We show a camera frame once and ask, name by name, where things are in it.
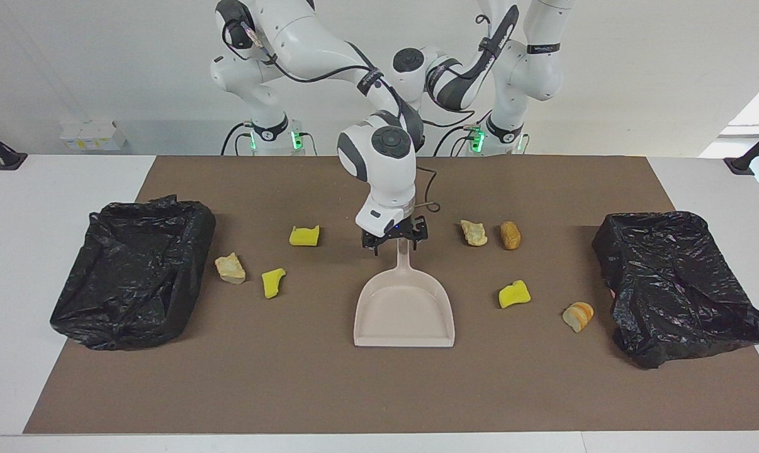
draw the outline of brown mat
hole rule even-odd
[[[442,281],[452,349],[362,349],[352,323],[363,284],[394,260],[360,249],[354,214],[368,187],[336,158],[159,157],[139,201],[177,193],[218,218],[201,298],[186,333],[143,352],[67,342],[26,433],[409,433],[542,430],[759,430],[759,356],[634,367],[610,340],[612,303],[593,257],[604,215],[672,210],[645,159],[497,157],[422,160],[440,170],[431,239],[412,264]],[[426,182],[426,173],[420,183]],[[460,218],[489,244],[463,245]],[[516,221],[506,252],[495,226]],[[317,249],[288,245],[293,225],[322,224]],[[248,281],[219,281],[235,251]],[[261,277],[288,275],[266,301]],[[507,310],[497,291],[528,284]],[[564,307],[589,301],[575,335]]]

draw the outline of yellow sponge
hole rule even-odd
[[[514,304],[530,302],[530,293],[526,282],[517,280],[511,286],[500,290],[500,307],[508,308]]]
[[[265,298],[273,299],[279,294],[279,281],[286,275],[287,272],[281,267],[262,274],[262,285],[265,287]]]
[[[290,233],[290,245],[296,247],[317,247],[318,236],[321,235],[321,226],[315,228],[298,228],[293,227]]]

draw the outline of white table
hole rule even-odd
[[[154,159],[31,155],[19,170],[0,172],[0,451],[759,452],[759,432],[22,435],[65,342],[48,319],[88,213],[134,201]],[[759,184],[732,175],[720,160],[649,161],[676,209],[707,219],[759,309]]]

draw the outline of white dustpan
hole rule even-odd
[[[354,315],[354,345],[452,347],[455,324],[444,287],[410,267],[408,240],[396,240],[396,267],[363,287]]]

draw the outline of black plastic bag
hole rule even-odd
[[[177,337],[198,300],[214,232],[209,208],[175,195],[92,213],[52,328],[96,350]]]
[[[642,367],[759,344],[759,310],[689,212],[607,215],[592,243],[617,346]]]

